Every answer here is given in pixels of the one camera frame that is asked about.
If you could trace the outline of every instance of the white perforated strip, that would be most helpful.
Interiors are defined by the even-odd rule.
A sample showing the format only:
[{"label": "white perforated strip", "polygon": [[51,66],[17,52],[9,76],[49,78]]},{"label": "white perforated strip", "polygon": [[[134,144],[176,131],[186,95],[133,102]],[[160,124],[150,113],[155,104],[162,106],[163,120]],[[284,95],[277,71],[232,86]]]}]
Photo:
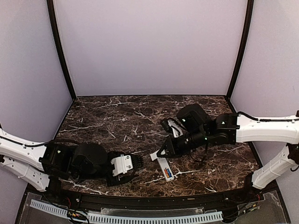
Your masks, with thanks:
[{"label": "white perforated strip", "polygon": [[[31,200],[30,206],[58,217],[67,218],[66,210],[51,204]],[[221,211],[194,216],[163,218],[118,217],[89,212],[88,219],[93,224],[204,224],[223,220]]]}]

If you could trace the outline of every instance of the white panel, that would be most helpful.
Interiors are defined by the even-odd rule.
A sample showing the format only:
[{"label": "white panel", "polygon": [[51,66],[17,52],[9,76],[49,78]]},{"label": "white panel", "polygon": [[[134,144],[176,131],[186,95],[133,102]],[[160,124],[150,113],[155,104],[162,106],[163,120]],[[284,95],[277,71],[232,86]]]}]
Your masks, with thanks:
[{"label": "white panel", "polygon": [[246,0],[56,0],[77,95],[226,94]]},{"label": "white panel", "polygon": [[[53,138],[71,103],[45,0],[0,1],[0,123],[34,141]],[[0,223],[14,223],[26,182],[0,169]]]},{"label": "white panel", "polygon": [[[237,110],[254,116],[288,116],[299,110],[299,2],[255,1],[248,43],[233,93]],[[281,143],[255,143],[263,164]],[[278,178],[292,223],[299,223],[299,172]]]}]

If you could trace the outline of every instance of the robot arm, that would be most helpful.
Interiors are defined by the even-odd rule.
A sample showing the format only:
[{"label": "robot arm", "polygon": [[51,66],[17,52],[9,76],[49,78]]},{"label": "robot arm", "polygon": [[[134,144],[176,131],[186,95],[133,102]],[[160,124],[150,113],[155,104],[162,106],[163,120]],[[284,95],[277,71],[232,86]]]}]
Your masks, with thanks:
[{"label": "robot arm", "polygon": [[[212,120],[199,104],[188,105],[177,114],[185,133],[168,136],[158,157],[178,158],[202,145],[235,144],[248,141],[280,141],[287,145],[251,177],[251,186],[263,189],[288,169],[299,164],[299,113],[281,118],[254,118],[243,112],[221,114]],[[163,128],[167,119],[161,121]]]},{"label": "robot arm", "polygon": [[50,186],[59,190],[58,178],[75,181],[105,178],[108,186],[119,185],[132,180],[143,166],[142,158],[137,155],[118,151],[107,153],[95,143],[57,144],[65,141],[76,143],[72,140],[31,142],[10,135],[0,127],[0,166],[39,191],[47,191]]}]

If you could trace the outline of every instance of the marble tabletop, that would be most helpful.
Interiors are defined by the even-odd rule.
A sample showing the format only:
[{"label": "marble tabletop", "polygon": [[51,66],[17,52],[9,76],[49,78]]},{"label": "marble tabletop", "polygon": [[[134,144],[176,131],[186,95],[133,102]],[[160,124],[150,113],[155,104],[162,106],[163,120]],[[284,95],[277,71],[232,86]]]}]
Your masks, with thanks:
[{"label": "marble tabletop", "polygon": [[[209,147],[204,166],[190,156],[168,159],[175,180],[166,182],[157,161],[150,153],[163,144],[167,133],[160,125],[163,118],[175,118],[188,104],[199,103],[215,118],[231,112],[223,96],[97,96],[79,97],[73,103],[57,139],[96,142],[107,151],[123,151],[143,157],[144,167],[131,182],[108,187],[105,180],[76,184],[62,181],[63,189],[110,196],[156,197],[191,196],[238,189],[245,176],[258,169],[248,144]],[[204,148],[193,157],[200,158]]]}]

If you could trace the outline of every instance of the white backdrop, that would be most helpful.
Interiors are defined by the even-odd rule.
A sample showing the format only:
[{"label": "white backdrop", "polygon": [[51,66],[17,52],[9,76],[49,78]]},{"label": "white backdrop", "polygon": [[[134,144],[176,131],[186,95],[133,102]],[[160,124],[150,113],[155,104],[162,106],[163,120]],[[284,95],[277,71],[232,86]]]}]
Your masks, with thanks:
[{"label": "white backdrop", "polygon": [[[71,97],[57,56],[47,2],[0,2],[0,123],[18,137],[50,140]],[[0,169],[0,224],[14,223],[26,186]]]},{"label": "white backdrop", "polygon": [[[247,47],[232,103],[253,116],[294,115],[299,110],[299,2],[255,1]],[[255,143],[263,164],[283,143]],[[278,178],[292,223],[299,223],[299,172]]]},{"label": "white backdrop", "polygon": [[55,0],[78,96],[226,94],[247,0]]}]

